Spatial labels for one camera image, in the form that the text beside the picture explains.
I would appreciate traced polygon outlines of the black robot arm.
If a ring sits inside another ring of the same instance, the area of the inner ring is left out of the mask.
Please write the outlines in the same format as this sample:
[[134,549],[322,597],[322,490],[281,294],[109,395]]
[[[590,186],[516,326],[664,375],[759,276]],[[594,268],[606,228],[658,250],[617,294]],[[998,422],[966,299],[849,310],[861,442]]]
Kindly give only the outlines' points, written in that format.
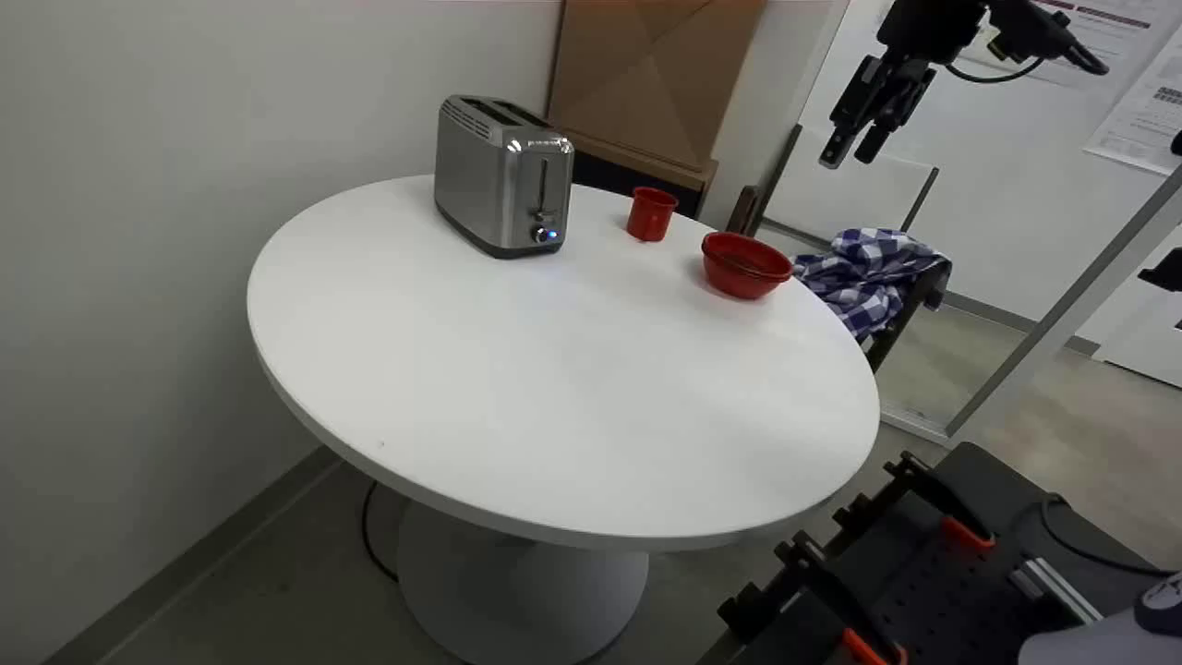
[[1093,79],[1110,72],[1110,63],[1070,32],[1070,19],[1035,0],[891,0],[875,31],[882,50],[864,55],[839,91],[822,161],[828,170],[845,160],[873,161],[913,118],[939,67],[984,85],[984,72],[956,67],[956,55],[978,37],[978,23],[995,27],[988,50],[1016,63],[1021,79],[1045,59],[1067,59]]

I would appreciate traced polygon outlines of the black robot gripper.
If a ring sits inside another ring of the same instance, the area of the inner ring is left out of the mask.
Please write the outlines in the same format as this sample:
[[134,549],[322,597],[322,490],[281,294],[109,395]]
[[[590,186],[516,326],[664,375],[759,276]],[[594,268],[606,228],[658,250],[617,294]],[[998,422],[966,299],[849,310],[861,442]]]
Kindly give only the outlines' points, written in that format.
[[835,129],[822,146],[822,165],[839,170],[869,123],[873,125],[854,160],[875,161],[882,144],[909,123],[909,113],[923,98],[931,79],[935,69],[928,59],[894,48],[887,48],[882,55],[864,55],[830,111]]

